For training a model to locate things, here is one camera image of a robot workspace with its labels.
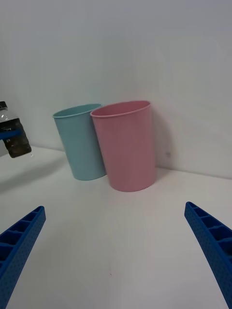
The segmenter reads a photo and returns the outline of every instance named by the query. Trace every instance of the pink cup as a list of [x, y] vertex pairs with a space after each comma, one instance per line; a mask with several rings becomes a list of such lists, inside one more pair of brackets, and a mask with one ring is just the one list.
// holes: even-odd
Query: pink cup
[[139, 191], [155, 181], [151, 104], [115, 103], [96, 109], [93, 117], [110, 185], [118, 191]]

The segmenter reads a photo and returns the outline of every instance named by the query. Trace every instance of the plastic cup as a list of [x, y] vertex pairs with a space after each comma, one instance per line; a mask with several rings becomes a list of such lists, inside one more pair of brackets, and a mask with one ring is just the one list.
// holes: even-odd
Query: plastic cup
[[73, 176], [92, 180], [105, 175], [104, 163], [90, 112], [100, 104], [80, 105], [53, 115]]
[[132, 101], [91, 112], [110, 185], [139, 191], [155, 181], [151, 104]]

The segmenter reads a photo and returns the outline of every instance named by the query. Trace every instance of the light blue cup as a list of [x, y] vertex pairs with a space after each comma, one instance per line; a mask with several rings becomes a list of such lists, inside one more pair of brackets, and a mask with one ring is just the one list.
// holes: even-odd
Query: light blue cup
[[73, 176], [92, 180], [106, 174], [90, 112], [100, 104], [81, 105], [53, 115]]

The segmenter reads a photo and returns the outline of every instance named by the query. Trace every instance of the cup rim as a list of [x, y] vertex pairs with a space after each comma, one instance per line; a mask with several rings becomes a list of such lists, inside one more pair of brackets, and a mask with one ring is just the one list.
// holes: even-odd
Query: cup rim
[[[70, 115], [63, 115], [62, 116], [63, 112], [66, 112], [68, 110], [74, 110], [74, 109], [82, 108], [83, 106], [86, 106], [86, 107], [89, 106], [89, 108], [84, 112], [75, 112], [75, 113], [72, 113]], [[74, 117], [74, 116], [78, 116], [78, 115], [83, 115], [83, 114], [86, 114], [88, 112], [93, 112], [95, 109], [97, 109], [101, 106], [102, 105], [99, 104], [99, 103], [83, 104], [83, 105], [73, 106], [73, 107], [69, 107], [69, 108], [63, 109], [59, 112], [54, 113], [52, 117], [55, 118], [55, 119], [60, 119], [60, 118], [69, 118], [69, 117]]]
[[110, 117], [118, 117], [118, 116], [123, 116], [123, 115], [128, 115], [128, 114], [132, 114], [132, 113], [135, 113], [135, 112], [140, 112], [142, 110], [145, 110], [147, 108], [149, 108], [151, 106], [151, 103], [149, 101], [146, 101], [146, 100], [134, 100], [134, 101], [128, 101], [128, 102], [118, 102], [118, 103], [113, 103], [113, 104], [109, 104], [109, 105], [104, 105], [104, 106], [101, 106], [99, 109], [97, 110], [103, 110], [103, 109], [107, 109], [109, 108], [109, 106], [113, 106], [113, 105], [120, 105], [120, 104], [131, 104], [131, 103], [135, 103], [135, 102], [141, 102], [141, 103], [145, 103], [145, 105], [143, 107], [139, 107], [135, 110], [132, 110], [132, 111], [128, 111], [128, 112], [119, 112], [119, 113], [112, 113], [112, 114], [107, 114], [107, 115], [95, 115], [94, 111], [92, 111], [90, 113], [90, 115], [93, 117], [93, 118], [110, 118]]

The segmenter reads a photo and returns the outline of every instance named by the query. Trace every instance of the water bottle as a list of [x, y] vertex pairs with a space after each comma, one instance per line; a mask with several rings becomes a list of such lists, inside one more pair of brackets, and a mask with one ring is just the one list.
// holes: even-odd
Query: water bottle
[[11, 158], [31, 152], [31, 146], [19, 118], [10, 110], [6, 102], [0, 102], [0, 132], [20, 130], [20, 135], [3, 140]]

